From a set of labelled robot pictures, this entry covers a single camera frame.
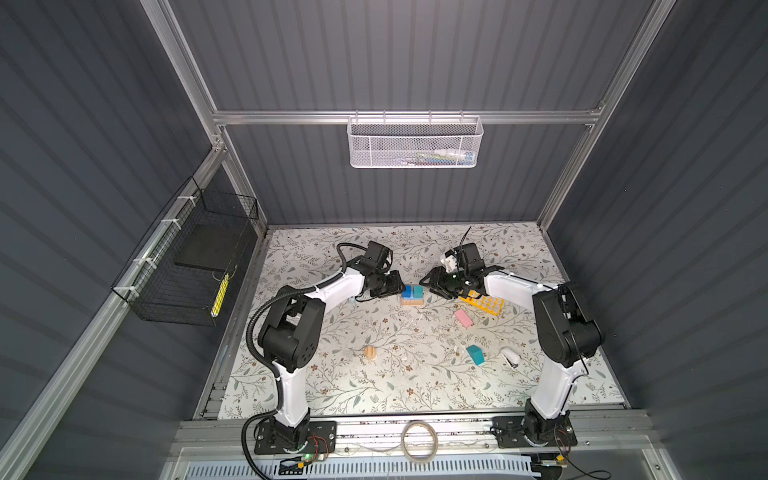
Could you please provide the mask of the pink block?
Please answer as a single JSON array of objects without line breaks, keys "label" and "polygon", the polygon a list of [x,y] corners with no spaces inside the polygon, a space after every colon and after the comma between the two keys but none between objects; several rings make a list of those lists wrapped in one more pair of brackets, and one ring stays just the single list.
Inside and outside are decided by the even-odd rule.
[{"label": "pink block", "polygon": [[462,309],[457,309],[454,316],[463,328],[470,328],[474,325],[472,318]]}]

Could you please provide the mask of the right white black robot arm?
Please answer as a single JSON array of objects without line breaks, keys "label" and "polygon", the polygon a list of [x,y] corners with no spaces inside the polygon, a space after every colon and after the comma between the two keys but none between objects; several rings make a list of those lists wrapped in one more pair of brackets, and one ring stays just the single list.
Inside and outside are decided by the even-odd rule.
[{"label": "right white black robot arm", "polygon": [[419,285],[448,300],[495,297],[534,314],[546,359],[517,430],[534,447],[574,446],[569,397],[576,381],[589,374],[587,360],[605,340],[581,289],[572,282],[542,283],[488,265],[474,243],[446,251]]}]

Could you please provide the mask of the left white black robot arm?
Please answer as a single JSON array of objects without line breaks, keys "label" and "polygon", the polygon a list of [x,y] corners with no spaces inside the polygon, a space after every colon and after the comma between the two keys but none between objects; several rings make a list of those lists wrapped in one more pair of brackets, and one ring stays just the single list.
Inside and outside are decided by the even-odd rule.
[{"label": "left white black robot arm", "polygon": [[349,299],[380,299],[405,291],[392,268],[390,248],[375,241],[365,246],[341,242],[336,250],[341,266],[335,274],[309,287],[281,287],[246,327],[248,352],[275,380],[277,404],[267,414],[272,437],[288,451],[302,448],[309,436],[305,367],[319,347],[325,313]]}]

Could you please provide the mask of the teal green block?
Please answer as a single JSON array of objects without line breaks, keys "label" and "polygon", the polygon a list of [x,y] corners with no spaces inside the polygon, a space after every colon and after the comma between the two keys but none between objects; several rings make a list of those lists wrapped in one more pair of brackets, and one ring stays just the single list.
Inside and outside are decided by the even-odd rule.
[{"label": "teal green block", "polygon": [[466,347],[466,351],[476,366],[482,365],[485,362],[485,355],[479,346],[469,345]]}]

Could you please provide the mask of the yellow calculator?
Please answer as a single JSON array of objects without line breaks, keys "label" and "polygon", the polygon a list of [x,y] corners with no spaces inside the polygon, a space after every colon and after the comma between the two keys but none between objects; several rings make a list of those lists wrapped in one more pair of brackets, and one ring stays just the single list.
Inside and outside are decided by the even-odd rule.
[{"label": "yellow calculator", "polygon": [[499,316],[505,304],[501,298],[481,295],[474,290],[471,290],[467,296],[461,297],[461,300],[493,316]]}]

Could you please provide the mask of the small white device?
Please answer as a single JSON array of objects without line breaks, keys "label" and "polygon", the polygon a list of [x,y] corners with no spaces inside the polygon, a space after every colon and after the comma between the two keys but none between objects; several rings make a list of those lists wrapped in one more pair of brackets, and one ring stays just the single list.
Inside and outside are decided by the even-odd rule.
[{"label": "small white device", "polygon": [[517,368],[521,363],[521,356],[510,347],[503,347],[500,355],[511,368]]}]

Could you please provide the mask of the markers in white basket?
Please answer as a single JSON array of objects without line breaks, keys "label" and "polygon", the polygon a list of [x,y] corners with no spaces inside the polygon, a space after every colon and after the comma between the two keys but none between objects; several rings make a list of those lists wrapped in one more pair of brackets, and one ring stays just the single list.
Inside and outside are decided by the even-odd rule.
[{"label": "markers in white basket", "polygon": [[397,162],[402,165],[473,167],[476,165],[476,154],[474,151],[462,149],[408,152],[404,157],[398,158]]}]

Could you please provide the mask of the clear tape roll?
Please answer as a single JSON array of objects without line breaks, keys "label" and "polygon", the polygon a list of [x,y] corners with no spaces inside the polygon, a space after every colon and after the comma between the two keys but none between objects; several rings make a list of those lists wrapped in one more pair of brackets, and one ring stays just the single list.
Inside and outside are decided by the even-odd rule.
[{"label": "clear tape roll", "polygon": [[[422,432],[425,437],[419,438],[416,443],[410,441],[415,431]],[[427,464],[432,462],[439,451],[439,438],[434,427],[422,420],[409,421],[400,434],[400,446],[405,458],[414,464]],[[414,452],[412,447],[424,447],[424,452]]]}]

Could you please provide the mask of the yellow marker pen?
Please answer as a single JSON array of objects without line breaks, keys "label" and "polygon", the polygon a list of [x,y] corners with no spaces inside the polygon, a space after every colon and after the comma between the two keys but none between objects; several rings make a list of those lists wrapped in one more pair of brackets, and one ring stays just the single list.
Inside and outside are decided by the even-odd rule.
[{"label": "yellow marker pen", "polygon": [[216,296],[214,298],[213,304],[210,309],[210,316],[212,318],[217,318],[220,315],[220,312],[223,307],[223,303],[226,298],[229,283],[230,283],[230,274],[225,273],[222,279],[219,281],[218,290],[216,292]]}]

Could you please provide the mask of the black pad in basket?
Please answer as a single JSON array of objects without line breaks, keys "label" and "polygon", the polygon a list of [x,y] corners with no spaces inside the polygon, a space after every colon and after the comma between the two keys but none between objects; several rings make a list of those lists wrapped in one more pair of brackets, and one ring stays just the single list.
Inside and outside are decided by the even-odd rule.
[{"label": "black pad in basket", "polygon": [[197,224],[182,241],[176,266],[224,273],[235,268],[248,240],[243,229]]}]

